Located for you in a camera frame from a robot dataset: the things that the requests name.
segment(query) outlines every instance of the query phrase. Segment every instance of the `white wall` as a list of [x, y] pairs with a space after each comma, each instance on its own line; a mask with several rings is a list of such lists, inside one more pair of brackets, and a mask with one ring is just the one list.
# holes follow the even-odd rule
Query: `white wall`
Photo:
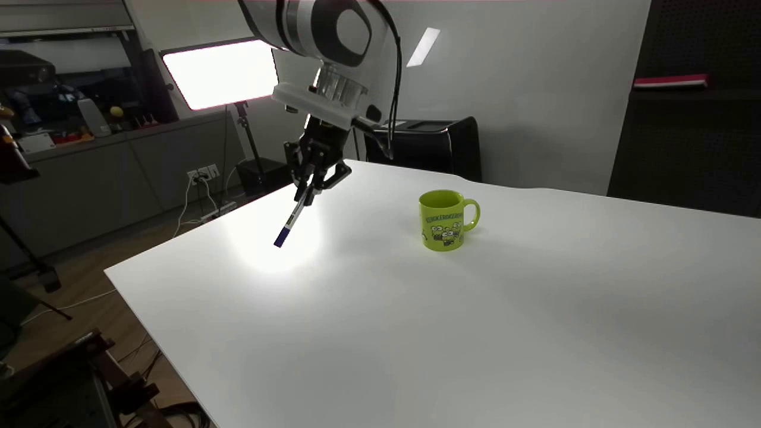
[[126, 7], [153, 51], [250, 35], [238, 0], [126, 0]]
[[489, 181], [606, 194], [650, 0], [412, 0], [401, 116], [480, 125]]

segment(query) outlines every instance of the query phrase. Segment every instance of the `desk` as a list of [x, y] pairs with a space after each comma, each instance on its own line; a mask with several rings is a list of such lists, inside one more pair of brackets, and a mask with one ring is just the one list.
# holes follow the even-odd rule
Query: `desk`
[[758, 425], [761, 221], [352, 170], [283, 249], [294, 188], [107, 270], [222, 428]]

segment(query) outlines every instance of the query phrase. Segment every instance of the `black cabinet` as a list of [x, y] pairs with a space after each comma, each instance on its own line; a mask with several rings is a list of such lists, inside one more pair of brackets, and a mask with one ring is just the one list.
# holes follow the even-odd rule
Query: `black cabinet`
[[761, 3], [655, 0], [610, 196], [761, 216]]

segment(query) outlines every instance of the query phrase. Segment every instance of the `storage shelf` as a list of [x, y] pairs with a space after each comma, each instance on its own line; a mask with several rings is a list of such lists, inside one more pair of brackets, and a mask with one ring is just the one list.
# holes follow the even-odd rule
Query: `storage shelf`
[[188, 128], [188, 127], [195, 127], [203, 122], [215, 122], [215, 120], [217, 120], [215, 114], [204, 114], [204, 116], [182, 120], [182, 122], [171, 122], [171, 125], [157, 125], [157, 127], [148, 127], [148, 128], [131, 128], [131, 131], [103, 137], [103, 139], [96, 139], [89, 142], [53, 146], [50, 151], [30, 153], [27, 159], [34, 165], [41, 159], [68, 158], [68, 156], [76, 156], [82, 151], [99, 151], [106, 146], [138, 141], [138, 139], [157, 137], [157, 133], [175, 133], [179, 128]]
[[761, 91], [632, 91], [638, 102], [761, 102]]

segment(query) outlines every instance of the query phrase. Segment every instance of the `mug handle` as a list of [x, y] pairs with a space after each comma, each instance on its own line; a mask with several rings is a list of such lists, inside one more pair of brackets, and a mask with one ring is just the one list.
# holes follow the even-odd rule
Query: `mug handle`
[[464, 200], [464, 208], [461, 209], [466, 209], [468, 205], [474, 205], [475, 208], [475, 220], [472, 221], [472, 225], [466, 225], [464, 229], [466, 229], [466, 233], [468, 230], [474, 230], [475, 226], [479, 226], [479, 221], [480, 221], [480, 205], [475, 203], [475, 200]]

